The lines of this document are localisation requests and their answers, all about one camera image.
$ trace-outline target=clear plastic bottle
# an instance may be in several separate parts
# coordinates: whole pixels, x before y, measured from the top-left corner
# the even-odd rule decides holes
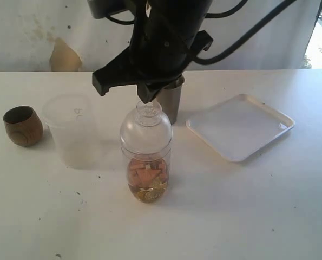
[[[169,181],[172,126],[156,101],[139,102],[120,129],[127,181],[141,202],[157,201]]]

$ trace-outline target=white wall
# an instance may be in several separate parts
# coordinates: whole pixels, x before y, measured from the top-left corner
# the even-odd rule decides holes
[[[226,11],[239,1],[214,0],[211,12]],[[202,28],[215,42],[201,56],[223,51],[279,2],[249,0],[232,17],[206,20]],[[320,0],[298,0],[228,59],[209,67],[193,64],[189,69],[298,68],[319,4]],[[132,16],[126,13],[120,18]],[[78,54],[81,70],[95,70],[128,45],[132,28],[94,20],[85,0],[0,0],[0,71],[50,70],[58,37]]]

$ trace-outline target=bottle neck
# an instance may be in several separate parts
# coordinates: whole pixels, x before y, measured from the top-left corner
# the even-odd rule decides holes
[[[162,107],[156,101],[144,104],[139,102],[136,106],[135,119],[141,126],[156,126],[161,122]]]

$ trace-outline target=bottle mouth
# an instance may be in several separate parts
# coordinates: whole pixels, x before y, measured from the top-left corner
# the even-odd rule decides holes
[[[156,101],[147,104],[144,104],[142,101],[140,101],[136,106],[136,111],[141,116],[144,116],[146,118],[153,118],[154,116],[157,116],[162,112],[162,107]]]

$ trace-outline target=black cable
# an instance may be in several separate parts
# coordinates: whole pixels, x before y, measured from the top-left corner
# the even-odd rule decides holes
[[[117,23],[117,24],[120,24],[120,25],[132,25],[134,24],[134,20],[133,21],[121,21],[121,20],[118,20],[118,19],[115,19],[113,17],[111,17],[110,15],[106,14],[106,18],[113,22],[113,23]]]
[[[234,15],[237,11],[239,11],[247,3],[247,1],[248,0],[241,0],[240,3],[236,7],[232,8],[231,10],[226,11],[226,12],[221,12],[219,14],[207,13],[205,16],[205,19],[225,18],[225,17],[231,16],[231,15]]]
[[[197,57],[190,49],[188,49],[186,43],[183,41],[181,36],[178,34],[176,29],[168,22],[168,19],[164,16],[164,14],[160,11],[160,8],[154,3],[154,0],[148,0],[154,10],[157,10],[160,18],[162,19],[165,26],[168,30],[173,34],[173,36],[178,41],[182,51],[184,51],[195,63],[200,65],[211,65],[215,64],[223,59],[227,58],[230,54],[239,49],[244,43],[246,43],[249,39],[251,39],[260,29],[266,26],[272,19],[278,16],[281,12],[283,12],[287,7],[293,4],[296,0],[284,0],[278,6],[276,6],[267,16],[265,16],[261,21],[259,21],[254,27],[252,27],[247,33],[245,33],[240,39],[238,39],[233,45],[231,45],[228,49],[220,53],[219,55],[204,59]]]

